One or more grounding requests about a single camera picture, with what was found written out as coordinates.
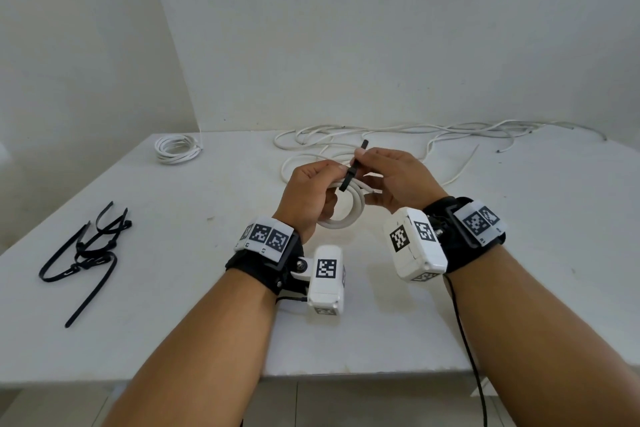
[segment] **white cable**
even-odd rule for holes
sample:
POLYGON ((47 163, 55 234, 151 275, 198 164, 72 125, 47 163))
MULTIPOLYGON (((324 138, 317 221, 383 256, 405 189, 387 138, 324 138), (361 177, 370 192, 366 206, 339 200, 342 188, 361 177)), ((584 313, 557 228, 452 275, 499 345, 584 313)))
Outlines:
MULTIPOLYGON (((511 149, 515 140, 518 137, 522 137, 529 133, 533 133, 535 131, 540 130, 541 128, 547 125, 555 125, 564 128, 584 128, 586 130, 594 131, 598 135, 602 137, 603 140, 607 140, 607 136, 594 128, 587 127, 584 125, 565 122, 565 121, 525 121, 525 120, 502 120, 498 123, 486 123, 486 122, 468 122, 468 123, 460 123, 449 126, 442 125, 433 125, 429 123, 425 124, 404 124, 404 125, 395 125, 388 127, 380 127, 380 128, 367 128, 367 127, 359 127, 359 126, 346 126, 346 125, 335 125, 335 124, 322 124, 322 125, 312 125, 301 130, 288 130, 282 133, 279 133, 273 138, 273 144, 283 150, 303 150, 304 152, 296 154, 292 157, 286 159, 282 167, 280 168, 280 176, 282 180, 286 183, 289 179, 285 176, 285 168, 289 165, 289 163, 299 157, 313 157, 315 159, 332 159, 337 162, 348 162, 353 156, 353 151, 351 149, 358 148, 358 145, 350 144, 347 142, 336 142, 336 137, 343 137, 347 135, 360 134, 362 139, 365 139, 366 136, 370 133, 436 133, 436 136, 431 138, 426 145, 424 156, 418 157, 421 162, 424 162, 429 154, 433 151, 434 144, 436 142, 441 142, 443 140, 452 140, 452 139, 464 139, 465 137, 471 137, 473 135, 478 137, 489 137, 491 139, 509 139, 509 145, 506 148, 499 149, 496 152, 502 153, 507 152, 511 149), (289 135, 293 133, 293 140, 297 145, 286 146, 279 142, 285 135, 289 135), (325 155, 325 151, 333 146, 341 146, 349 148, 349 151, 342 151, 338 154, 334 154, 331 156, 325 155), (318 153, 308 152, 308 149, 318 148, 322 149, 318 153)), ((462 172, 465 171, 468 164, 473 159, 474 155, 476 155, 476 151, 478 150, 479 145, 474 148, 474 151, 468 157, 466 162, 460 167, 459 171, 454 175, 452 179, 445 181, 442 183, 443 186, 447 184, 451 184, 453 181, 458 179, 462 172)), ((342 181, 333 183, 331 187, 339 187, 342 181)), ((376 192, 376 190, 370 188, 366 184, 356 179, 351 180, 349 183, 349 187, 347 188, 351 195, 353 196, 353 207, 349 214, 343 220, 327 220, 319 222, 325 228, 336 230, 346 228, 349 225, 352 225, 362 214, 364 210, 364 191, 366 192, 376 192)))
POLYGON ((174 133, 156 140, 156 157, 161 164, 180 164, 196 157, 202 151, 202 132, 200 144, 190 135, 174 133))

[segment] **pile of black zip ties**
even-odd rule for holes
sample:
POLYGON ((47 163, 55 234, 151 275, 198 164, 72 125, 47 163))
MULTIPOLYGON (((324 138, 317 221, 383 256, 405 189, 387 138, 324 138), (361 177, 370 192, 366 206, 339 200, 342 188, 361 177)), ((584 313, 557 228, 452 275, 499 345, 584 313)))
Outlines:
POLYGON ((93 289, 91 294, 87 296, 84 302, 80 304, 80 307, 69 318, 69 320, 65 324, 66 328, 74 323, 74 321, 78 316, 80 316, 80 313, 84 310, 84 308, 89 305, 89 302, 91 302, 92 299, 97 295, 97 293, 100 292, 100 289, 107 282, 109 276, 111 276, 111 273, 113 272, 113 269, 116 268, 116 264, 118 263, 118 257, 116 257, 115 253, 113 253, 113 249, 116 248, 116 241, 118 240, 118 237, 120 237, 120 234, 124 230, 130 229, 132 223, 131 220, 126 219, 127 213, 129 212, 129 208, 126 208, 122 215, 111 221, 111 223, 109 223, 106 227, 100 228, 100 218, 102 218, 102 215, 104 215, 112 206, 113 201, 107 204, 107 207, 100 211, 98 218, 95 219, 95 229, 97 230, 97 233, 93 237, 91 237, 87 242, 82 241, 84 235, 91 226, 91 221, 89 221, 89 223, 86 223, 86 225, 79 229, 75 235, 68 239, 67 243, 62 245, 60 249, 56 253, 54 253, 53 257, 51 257, 47 261, 47 263, 44 264, 44 267, 42 267, 42 269, 40 269, 40 273, 38 273, 38 276, 45 282, 57 282, 58 280, 70 277, 71 275, 74 275, 81 270, 88 270, 90 268, 97 267, 98 265, 111 264, 109 265, 109 269, 105 272, 98 285, 95 286, 95 289, 93 289), (113 236, 109 239, 107 245, 103 246, 102 248, 97 248, 96 250, 88 250, 88 248, 98 238, 105 235, 113 236), (71 246, 73 242, 76 242, 76 256, 74 257, 74 263, 71 264, 71 266, 64 272, 54 275, 53 277, 45 277, 45 274, 47 273, 49 268, 55 261, 60 258, 60 256, 65 252, 67 248, 71 246))

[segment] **person's right arm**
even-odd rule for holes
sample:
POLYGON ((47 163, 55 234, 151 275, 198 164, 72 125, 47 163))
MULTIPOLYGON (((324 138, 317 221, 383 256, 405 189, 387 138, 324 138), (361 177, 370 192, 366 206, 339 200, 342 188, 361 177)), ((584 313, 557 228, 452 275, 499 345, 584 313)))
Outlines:
MULTIPOLYGON (((382 191, 368 204, 395 212, 447 196, 406 152, 373 148, 356 157, 363 164, 356 177, 382 191)), ((505 248, 449 278, 472 349, 519 427, 640 426, 640 378, 505 248)))

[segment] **qr code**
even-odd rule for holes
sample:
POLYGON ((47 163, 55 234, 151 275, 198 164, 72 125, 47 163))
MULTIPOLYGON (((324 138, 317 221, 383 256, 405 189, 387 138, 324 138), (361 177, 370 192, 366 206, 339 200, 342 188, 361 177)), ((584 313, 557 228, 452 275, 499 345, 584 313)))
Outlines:
POLYGON ((253 227, 253 223, 244 229, 244 233, 240 237, 240 241, 244 240, 246 237, 249 236, 249 232, 251 231, 252 227, 253 227))
POLYGON ((427 280, 436 277, 436 273, 433 272, 423 272, 418 277, 413 277, 411 279, 412 282, 427 282, 427 280))
POLYGON ((287 245, 287 241, 289 241, 289 237, 284 233, 280 233, 278 230, 273 230, 271 235, 269 235, 269 239, 267 240, 266 245, 270 246, 274 250, 278 252, 282 252, 284 247, 287 245))
POLYGON ((420 223, 420 221, 414 221, 416 230, 418 230, 418 234, 420 238, 425 241, 436 241, 435 234, 431 231, 431 227, 428 223, 420 223))
POLYGON ((338 313, 335 309, 325 309, 324 307, 314 307, 318 314, 322 314, 323 316, 337 316, 338 313))
POLYGON ((404 231, 404 226, 400 225, 399 228, 395 229, 391 234, 389 234, 391 238, 391 243, 394 246, 394 250, 396 252, 400 252, 405 246, 409 245, 409 237, 406 235, 404 231))
POLYGON ((337 260, 319 259, 316 277, 318 278, 335 278, 335 272, 338 268, 337 260))
POLYGON ((475 236, 481 235, 484 230, 487 230, 491 227, 489 222, 482 216, 480 216, 480 213, 478 213, 477 211, 471 213, 463 221, 475 236))
POLYGON ((264 225, 255 224, 253 227, 253 231, 249 236, 250 240, 257 241, 260 243, 264 243, 269 236, 269 232, 271 231, 271 227, 265 227, 264 225))
POLYGON ((482 208, 480 208, 479 213, 484 217, 485 220, 487 220, 492 225, 495 225, 496 223, 498 223, 498 221, 500 221, 500 218, 498 218, 495 214, 493 214, 492 211, 486 206, 483 206, 482 208))

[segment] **person's left arm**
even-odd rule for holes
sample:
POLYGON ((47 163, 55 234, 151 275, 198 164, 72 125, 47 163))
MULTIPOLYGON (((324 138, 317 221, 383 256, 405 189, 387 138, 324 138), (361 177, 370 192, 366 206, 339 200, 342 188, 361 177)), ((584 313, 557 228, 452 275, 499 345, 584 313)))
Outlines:
MULTIPOLYGON (((307 242, 333 214, 328 186, 346 170, 331 160, 296 168, 273 217, 307 242)), ((103 427, 238 427, 264 365, 275 300, 255 278, 227 271, 151 354, 103 427)))

